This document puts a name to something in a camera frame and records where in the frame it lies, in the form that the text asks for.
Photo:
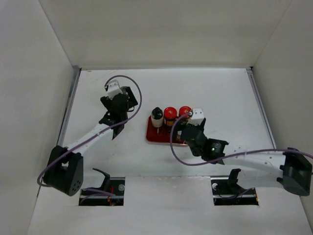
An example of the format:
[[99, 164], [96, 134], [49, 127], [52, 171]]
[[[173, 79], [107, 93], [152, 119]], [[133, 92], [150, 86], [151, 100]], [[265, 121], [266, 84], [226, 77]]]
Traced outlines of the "red-lid sauce jar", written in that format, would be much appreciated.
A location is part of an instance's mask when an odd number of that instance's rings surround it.
[[[181, 116], [183, 116], [185, 114], [188, 114], [191, 111], [192, 111], [191, 107], [189, 107], [189, 106], [182, 106], [179, 109], [179, 117], [181, 117]], [[189, 116], [185, 116], [180, 121], [181, 122], [186, 122], [186, 121], [188, 121], [188, 119], [189, 119]]]
[[167, 127], [173, 126], [177, 118], [177, 110], [174, 107], [166, 107], [163, 111], [164, 124]]

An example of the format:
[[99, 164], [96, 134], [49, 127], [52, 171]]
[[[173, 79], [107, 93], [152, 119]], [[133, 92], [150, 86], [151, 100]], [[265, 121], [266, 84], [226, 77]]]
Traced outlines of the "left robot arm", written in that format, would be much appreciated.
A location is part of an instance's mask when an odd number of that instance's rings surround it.
[[105, 88], [107, 95], [100, 99], [107, 110], [104, 116], [79, 140], [67, 146], [53, 147], [46, 168], [37, 178], [39, 186], [54, 188], [67, 196], [75, 195], [83, 185], [86, 152], [97, 143], [114, 140], [125, 124], [135, 117], [128, 115], [129, 110], [140, 110], [142, 99], [136, 99], [129, 86], [120, 87], [115, 80]]

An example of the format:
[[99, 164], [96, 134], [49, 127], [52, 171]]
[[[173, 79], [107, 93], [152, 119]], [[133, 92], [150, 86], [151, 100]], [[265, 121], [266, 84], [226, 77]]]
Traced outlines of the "white bottle black cap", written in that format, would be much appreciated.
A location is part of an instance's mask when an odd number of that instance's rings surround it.
[[159, 107], [155, 107], [151, 112], [151, 122], [153, 127], [160, 128], [163, 124], [163, 111]]

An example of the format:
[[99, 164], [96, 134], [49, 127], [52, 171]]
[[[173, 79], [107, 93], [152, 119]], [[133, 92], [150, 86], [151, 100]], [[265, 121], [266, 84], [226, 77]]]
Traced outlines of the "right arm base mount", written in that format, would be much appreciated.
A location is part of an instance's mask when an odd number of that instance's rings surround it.
[[229, 176], [211, 177], [213, 203], [215, 206], [258, 206], [254, 188], [244, 189], [238, 185], [240, 169], [233, 169]]

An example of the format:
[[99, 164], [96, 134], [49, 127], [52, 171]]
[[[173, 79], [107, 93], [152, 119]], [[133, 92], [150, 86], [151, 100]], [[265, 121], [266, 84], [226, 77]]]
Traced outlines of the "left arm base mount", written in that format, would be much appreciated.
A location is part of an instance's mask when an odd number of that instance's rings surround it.
[[93, 168], [84, 176], [79, 206], [123, 206], [126, 179]]

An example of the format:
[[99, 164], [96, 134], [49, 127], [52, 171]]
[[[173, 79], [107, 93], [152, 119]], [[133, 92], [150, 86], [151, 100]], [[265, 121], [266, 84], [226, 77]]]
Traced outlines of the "white shaker grey lid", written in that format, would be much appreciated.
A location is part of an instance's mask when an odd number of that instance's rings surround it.
[[123, 92], [124, 95], [129, 96], [129, 88], [128, 86], [122, 86], [121, 90]]

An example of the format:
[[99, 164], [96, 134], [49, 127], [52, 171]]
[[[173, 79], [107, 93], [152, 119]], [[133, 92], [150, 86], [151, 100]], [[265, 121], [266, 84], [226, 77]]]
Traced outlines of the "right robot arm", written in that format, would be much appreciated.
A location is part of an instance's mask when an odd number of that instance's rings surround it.
[[298, 196], [308, 196], [311, 192], [313, 165], [309, 154], [295, 148], [263, 149], [224, 153], [228, 142], [207, 138], [204, 124], [182, 124], [180, 138], [187, 143], [195, 157], [201, 157], [202, 164], [232, 165], [227, 188], [231, 193], [239, 193], [244, 188], [283, 188]]

